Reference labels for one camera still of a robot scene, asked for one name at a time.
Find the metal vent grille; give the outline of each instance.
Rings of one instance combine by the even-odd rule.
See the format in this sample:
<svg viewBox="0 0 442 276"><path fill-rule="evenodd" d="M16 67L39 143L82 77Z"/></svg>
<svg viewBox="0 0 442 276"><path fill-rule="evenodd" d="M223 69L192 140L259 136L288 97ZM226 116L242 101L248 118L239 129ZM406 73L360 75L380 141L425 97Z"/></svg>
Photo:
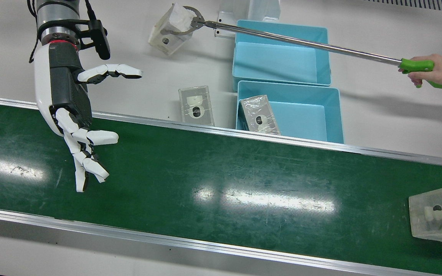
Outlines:
<svg viewBox="0 0 442 276"><path fill-rule="evenodd" d="M368 0L392 5L442 10L442 0Z"/></svg>

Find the blue bin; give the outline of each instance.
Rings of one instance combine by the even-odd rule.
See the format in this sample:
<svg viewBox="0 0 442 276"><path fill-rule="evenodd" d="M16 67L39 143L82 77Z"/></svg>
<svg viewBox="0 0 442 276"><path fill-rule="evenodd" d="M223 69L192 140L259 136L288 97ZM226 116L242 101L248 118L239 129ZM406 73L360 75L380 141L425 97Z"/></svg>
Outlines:
<svg viewBox="0 0 442 276"><path fill-rule="evenodd" d="M238 26L328 43L327 29L239 20ZM328 52L268 38L237 33L233 56L233 90L240 81L330 86Z"/></svg>
<svg viewBox="0 0 442 276"><path fill-rule="evenodd" d="M238 101L267 95L281 135L344 143L338 89L300 84L240 81ZM237 104L236 129L242 130Z"/></svg>

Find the black cable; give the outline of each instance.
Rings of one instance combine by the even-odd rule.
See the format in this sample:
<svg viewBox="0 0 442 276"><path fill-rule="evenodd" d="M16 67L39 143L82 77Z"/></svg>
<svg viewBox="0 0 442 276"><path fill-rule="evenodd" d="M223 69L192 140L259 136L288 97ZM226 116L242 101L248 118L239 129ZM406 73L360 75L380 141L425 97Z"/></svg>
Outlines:
<svg viewBox="0 0 442 276"><path fill-rule="evenodd" d="M30 0L26 0L26 5L28 6L28 10L30 11L30 14L35 17L35 25L37 25L37 12L35 11L35 0L32 0L32 5L30 6ZM33 54L35 54L35 50L37 49L38 44L38 35L35 39L35 45L33 46L32 53L30 54L30 58L28 59L28 63L33 62Z"/></svg>
<svg viewBox="0 0 442 276"><path fill-rule="evenodd" d="M87 12L88 12L88 18L89 18L90 20L96 20L97 17L96 17L96 15L95 15L95 12L94 12L93 9L91 8L90 1L89 1L89 0L84 0L84 2L86 3L86 9L87 9Z"/></svg>
<svg viewBox="0 0 442 276"><path fill-rule="evenodd" d="M30 11L30 14L33 15L33 17L37 17L37 14L35 14L35 9L32 9L32 6L30 5L30 0L26 0L26 5L28 6L28 10Z"/></svg>

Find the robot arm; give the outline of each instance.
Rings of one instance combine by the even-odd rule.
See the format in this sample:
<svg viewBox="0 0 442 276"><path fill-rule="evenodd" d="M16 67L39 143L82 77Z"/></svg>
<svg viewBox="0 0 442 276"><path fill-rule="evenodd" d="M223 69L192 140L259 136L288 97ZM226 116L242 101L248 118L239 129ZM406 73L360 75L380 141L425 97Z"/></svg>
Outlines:
<svg viewBox="0 0 442 276"><path fill-rule="evenodd" d="M118 134L112 131L90 131L91 103L86 84L98 84L107 76L138 79L142 71L125 64L84 70L78 56L80 49L95 46L101 58L109 58L106 31L100 21L92 19L93 13L90 21L79 20L79 0L37 0L36 3L38 38L43 45L35 52L37 106L52 131L63 136L75 162L76 191L84 192L88 173L99 182L109 176L98 162L93 146L118 141ZM89 30L80 31L76 24L84 23ZM84 45L83 37L91 37L93 43Z"/></svg>

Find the conveyor belt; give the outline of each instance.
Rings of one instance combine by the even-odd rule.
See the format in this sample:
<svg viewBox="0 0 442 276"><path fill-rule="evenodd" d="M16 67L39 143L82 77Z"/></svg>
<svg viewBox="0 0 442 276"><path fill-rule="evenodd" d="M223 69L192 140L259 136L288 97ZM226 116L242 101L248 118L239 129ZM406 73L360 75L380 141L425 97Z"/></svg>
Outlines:
<svg viewBox="0 0 442 276"><path fill-rule="evenodd" d="M0 209L168 236L442 274L410 233L407 197L442 166L95 119L110 172L74 192L74 163L37 110L0 105Z"/></svg>

